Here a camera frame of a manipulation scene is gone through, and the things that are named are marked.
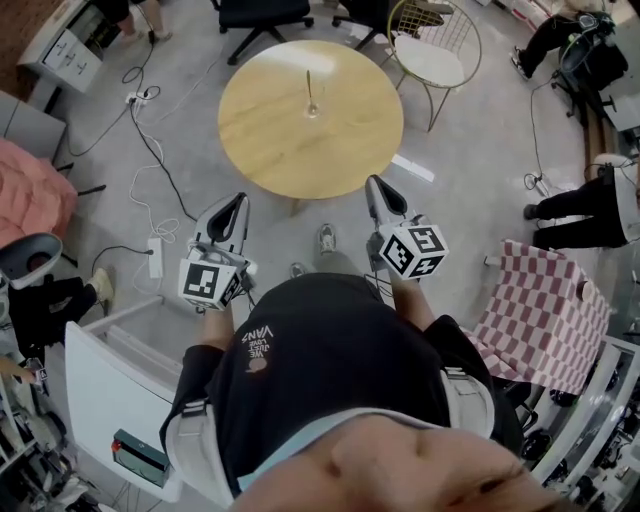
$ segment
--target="gold metal chair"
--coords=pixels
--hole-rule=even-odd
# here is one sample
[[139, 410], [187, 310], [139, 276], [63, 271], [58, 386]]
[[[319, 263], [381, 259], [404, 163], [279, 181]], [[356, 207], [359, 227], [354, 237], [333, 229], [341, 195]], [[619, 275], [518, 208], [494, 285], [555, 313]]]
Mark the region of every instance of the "gold metal chair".
[[[449, 0], [400, 0], [389, 15], [387, 37], [392, 53], [382, 64], [391, 57], [400, 64], [403, 75], [396, 89], [407, 75], [423, 85], [429, 96], [431, 131], [451, 89], [466, 84], [480, 67], [482, 42], [478, 29]], [[437, 111], [429, 87], [446, 89]]]

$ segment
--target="round wooden table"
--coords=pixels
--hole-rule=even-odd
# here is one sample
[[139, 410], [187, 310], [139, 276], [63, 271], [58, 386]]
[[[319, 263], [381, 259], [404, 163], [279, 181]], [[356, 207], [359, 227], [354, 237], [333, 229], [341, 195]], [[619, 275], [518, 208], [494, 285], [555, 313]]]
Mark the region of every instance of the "round wooden table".
[[403, 116], [393, 84], [367, 57], [335, 43], [295, 41], [238, 70], [222, 95], [218, 126], [248, 179], [286, 197], [326, 199], [387, 168]]

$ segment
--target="pink-and-white checkered cloth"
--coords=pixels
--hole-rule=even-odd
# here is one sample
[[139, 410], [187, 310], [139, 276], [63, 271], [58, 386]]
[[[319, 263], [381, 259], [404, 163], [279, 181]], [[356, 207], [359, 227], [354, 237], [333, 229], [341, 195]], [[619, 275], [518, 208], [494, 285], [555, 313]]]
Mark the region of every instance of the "pink-and-white checkered cloth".
[[597, 289], [578, 298], [578, 285], [589, 278], [564, 255], [512, 240], [501, 247], [498, 284], [469, 339], [491, 375], [579, 394], [609, 305]]

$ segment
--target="pink blanket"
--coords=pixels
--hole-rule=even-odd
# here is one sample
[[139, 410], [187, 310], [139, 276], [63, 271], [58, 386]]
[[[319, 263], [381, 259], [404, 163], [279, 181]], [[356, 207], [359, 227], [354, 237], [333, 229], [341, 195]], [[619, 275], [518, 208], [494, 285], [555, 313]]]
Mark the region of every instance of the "pink blanket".
[[32, 233], [62, 238], [76, 200], [71, 183], [47, 160], [0, 138], [0, 247]]

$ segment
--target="concrete floor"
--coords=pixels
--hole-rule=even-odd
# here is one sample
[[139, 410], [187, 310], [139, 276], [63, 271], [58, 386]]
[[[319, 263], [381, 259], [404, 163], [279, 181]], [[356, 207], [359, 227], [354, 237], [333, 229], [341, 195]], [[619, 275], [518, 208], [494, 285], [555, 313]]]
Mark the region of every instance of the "concrete floor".
[[[431, 222], [440, 226], [449, 245], [451, 254], [438, 274], [422, 283], [434, 311], [451, 314], [462, 325], [473, 327], [495, 282], [493, 271], [482, 264], [484, 255], [497, 251], [503, 238], [523, 242], [531, 239], [534, 225], [522, 219], [522, 208], [539, 201], [540, 196], [523, 186], [523, 175], [537, 172], [529, 102], [532, 89], [549, 79], [557, 56], [549, 56], [534, 79], [524, 82], [512, 68], [508, 54], [514, 44], [525, 45], [528, 41], [531, 33], [526, 26], [495, 5], [483, 8], [473, 0], [460, 4], [482, 38], [483, 59], [477, 75], [452, 93], [429, 134], [426, 133], [429, 107], [424, 90], [410, 79], [400, 89], [405, 131], [398, 153], [429, 169], [435, 179], [427, 183], [395, 165], [390, 165], [384, 177], [406, 195], [413, 209], [427, 214]], [[163, 10], [174, 36], [154, 50], [145, 68], [144, 87], [158, 85], [162, 93], [140, 115], [143, 122], [158, 119], [170, 110], [209, 65], [217, 62], [179, 110], [145, 129], [161, 141], [165, 164], [189, 212], [197, 216], [217, 199], [238, 191], [249, 195], [252, 216], [245, 248], [246, 254], [259, 264], [257, 297], [287, 279], [290, 263], [300, 261], [311, 266], [315, 231], [323, 222], [336, 226], [340, 249], [363, 272], [367, 271], [365, 240], [372, 223], [362, 191], [306, 203], [301, 212], [290, 217], [290, 200], [248, 182], [225, 155], [218, 138], [217, 109], [225, 84], [236, 70], [227, 66], [225, 60], [246, 32], [231, 30], [219, 34], [217, 14], [205, 0], [173, 0], [165, 3]], [[313, 28], [288, 26], [282, 28], [282, 33], [290, 40], [357, 44], [348, 23], [333, 28], [328, 11], [324, 15], [321, 11], [322, 6], [314, 5]], [[250, 47], [245, 60], [272, 44], [273, 40], [263, 36]], [[381, 62], [386, 56], [385, 48], [386, 45], [372, 43], [364, 53]], [[147, 52], [148, 45], [143, 42], [127, 49], [112, 45], [88, 93], [63, 96], [58, 114], [70, 125], [74, 151], [91, 144], [123, 109], [124, 98], [132, 86], [122, 84], [121, 78], [127, 69], [143, 61]], [[384, 70], [394, 83], [401, 76], [392, 61], [385, 64]], [[582, 128], [575, 119], [566, 118], [566, 99], [559, 92], [541, 88], [534, 101], [545, 173], [557, 187], [578, 186], [584, 168]], [[71, 158], [66, 150], [61, 150], [57, 163], [68, 161], [76, 163], [69, 179], [78, 189], [101, 183], [108, 187], [100, 195], [79, 200], [66, 239], [70, 252], [80, 260], [81, 273], [88, 276], [93, 259], [106, 246], [125, 244], [146, 249], [150, 234], [147, 211], [131, 202], [128, 194], [136, 169], [155, 162], [129, 115], [87, 155]], [[164, 244], [165, 277], [160, 287], [160, 293], [176, 314], [157, 329], [158, 334], [152, 340], [156, 348], [179, 359], [187, 346], [195, 342], [199, 318], [176, 296], [178, 263], [186, 254], [193, 223], [182, 214], [166, 176], [158, 169], [141, 173], [135, 195], [151, 204], [156, 224], [167, 218], [180, 221], [176, 243]], [[596, 251], [570, 254], [588, 273], [594, 274]], [[142, 300], [132, 280], [144, 258], [120, 250], [101, 257], [99, 264], [115, 271], [115, 308]], [[144, 268], [136, 283], [141, 288], [155, 287]], [[237, 299], [236, 324], [246, 318], [247, 312], [245, 298]], [[104, 485], [115, 494], [114, 478], [104, 474], [96, 478], [108, 479]], [[195, 493], [189, 492], [187, 496], [191, 510], [210, 508]], [[144, 504], [153, 503], [149, 497], [142, 499]], [[162, 512], [172, 507], [163, 504], [156, 510]]]

